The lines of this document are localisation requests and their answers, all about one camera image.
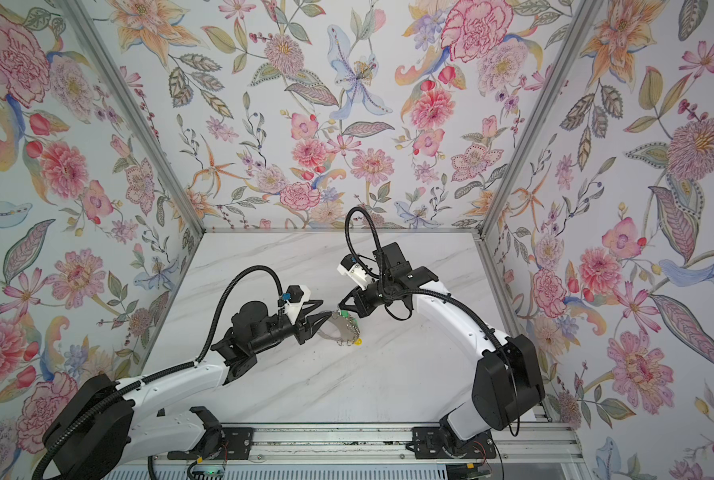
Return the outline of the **metal keyring disc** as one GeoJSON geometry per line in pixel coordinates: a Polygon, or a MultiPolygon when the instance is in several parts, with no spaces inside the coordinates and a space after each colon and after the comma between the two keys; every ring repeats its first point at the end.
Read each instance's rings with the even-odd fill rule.
{"type": "Polygon", "coordinates": [[[323,332],[332,336],[332,340],[339,346],[352,346],[357,339],[361,339],[358,322],[351,316],[346,319],[340,311],[333,311],[332,317],[321,327],[323,332]]]}

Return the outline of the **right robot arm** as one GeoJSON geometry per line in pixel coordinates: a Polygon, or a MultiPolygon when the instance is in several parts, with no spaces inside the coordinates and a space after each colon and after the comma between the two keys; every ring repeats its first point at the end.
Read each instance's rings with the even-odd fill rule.
{"type": "Polygon", "coordinates": [[[546,398],[538,352],[527,336],[510,336],[486,323],[438,275],[412,267],[398,244],[373,255],[374,271],[354,253],[341,260],[338,272],[356,287],[339,308],[366,318],[379,307],[400,302],[410,313],[434,322],[473,366],[468,399],[440,420],[439,434],[446,445],[462,446],[481,433],[502,431],[546,398]]]}

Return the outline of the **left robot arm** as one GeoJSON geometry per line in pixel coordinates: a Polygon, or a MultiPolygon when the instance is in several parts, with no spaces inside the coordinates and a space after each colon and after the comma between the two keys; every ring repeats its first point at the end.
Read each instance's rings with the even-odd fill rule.
{"type": "Polygon", "coordinates": [[[270,314],[264,303],[251,301],[209,346],[220,357],[216,363],[189,361],[127,383],[94,377],[45,432],[46,452],[33,478],[44,478],[55,466],[61,479],[102,479],[131,460],[182,452],[201,462],[229,445],[247,445],[245,435],[228,432],[207,407],[184,407],[184,401],[238,380],[260,353],[288,338],[305,344],[332,316],[322,304],[307,300],[270,314]]]}

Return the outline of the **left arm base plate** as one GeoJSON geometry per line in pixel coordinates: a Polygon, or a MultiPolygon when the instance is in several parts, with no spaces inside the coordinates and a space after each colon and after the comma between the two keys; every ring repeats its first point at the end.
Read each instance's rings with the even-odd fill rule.
{"type": "Polygon", "coordinates": [[[205,433],[191,450],[170,451],[168,460],[196,461],[218,459],[221,461],[248,460],[253,446],[255,429],[230,427],[205,433]]]}

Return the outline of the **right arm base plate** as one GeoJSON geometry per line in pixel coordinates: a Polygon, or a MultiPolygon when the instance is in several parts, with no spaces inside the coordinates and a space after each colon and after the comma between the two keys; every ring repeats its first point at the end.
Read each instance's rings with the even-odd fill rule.
{"type": "Polygon", "coordinates": [[[490,460],[498,456],[490,431],[461,440],[443,426],[413,427],[405,448],[417,460],[490,460]]]}

